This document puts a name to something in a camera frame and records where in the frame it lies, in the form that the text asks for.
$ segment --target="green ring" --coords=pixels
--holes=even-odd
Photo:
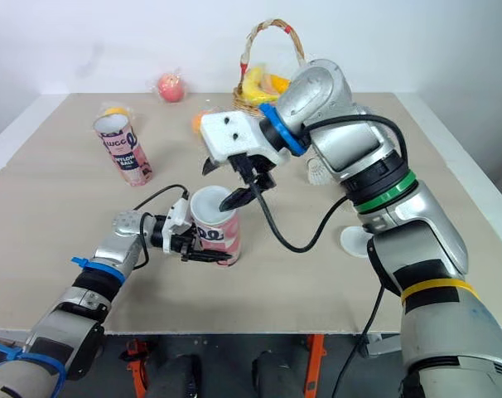
[[[355,209],[357,210],[357,212],[363,213],[365,211],[374,209],[375,207],[381,206],[387,203],[388,201],[393,200],[398,195],[400,195],[402,192],[408,189],[411,186],[411,184],[413,184],[416,180],[417,176],[415,176],[415,173],[410,170],[409,173],[406,175],[406,177],[400,180],[400,182],[398,182],[397,185],[388,189],[381,195],[378,195],[376,198],[371,199],[370,201],[366,201],[361,205],[355,206]]]

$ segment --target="orange metal frame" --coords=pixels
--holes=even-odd
[[[308,360],[307,380],[304,383],[304,398],[316,398],[321,359],[326,355],[325,335],[311,334],[308,336],[310,359]]]
[[[132,371],[135,395],[137,398],[144,398],[148,388],[148,376],[145,367],[147,354],[149,352],[148,346],[145,342],[141,342],[135,338],[126,344],[126,349],[128,350],[128,355],[133,356],[141,354],[143,356],[142,359],[129,362],[127,369]]]

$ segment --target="white lid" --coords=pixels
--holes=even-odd
[[[236,210],[220,211],[221,202],[231,193],[225,187],[209,185],[192,195],[191,213],[195,220],[207,226],[223,224]]]
[[[99,133],[109,134],[123,129],[128,124],[128,116],[125,114],[108,114],[94,122],[94,129]]]
[[[372,234],[365,232],[361,226],[347,226],[341,232],[341,246],[349,255],[366,259],[367,242],[372,238]]]

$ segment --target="basket handle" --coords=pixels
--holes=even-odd
[[[280,27],[292,38],[293,45],[295,46],[295,52],[297,56],[297,62],[299,66],[305,64],[304,61],[304,50],[302,49],[301,40],[291,26],[289,26],[282,19],[268,19],[267,21],[259,23],[248,35],[248,40],[245,43],[245,51],[240,57],[240,82],[238,83],[238,92],[242,92],[242,82],[244,81],[244,75],[248,69],[249,64],[249,53],[251,52],[251,46],[253,45],[254,38],[258,35],[260,31],[268,29],[269,27]]]

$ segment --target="yellow tape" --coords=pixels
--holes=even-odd
[[[119,106],[113,107],[113,108],[107,108],[104,112],[104,116],[107,116],[109,114],[123,114],[125,116],[128,116],[128,111],[125,108],[121,108]]]
[[[426,290],[426,289],[433,289],[433,288],[461,288],[464,290],[468,290],[470,293],[474,294],[478,300],[480,299],[480,297],[477,295],[477,292],[474,290],[474,288],[472,288],[472,286],[469,285],[464,280],[460,280],[460,279],[430,279],[430,280],[425,280],[423,282],[420,282],[418,284],[414,284],[413,286],[409,286],[407,289],[405,289],[402,292],[402,295],[400,296],[400,299],[402,300],[402,304],[412,294],[422,292],[423,290]]]

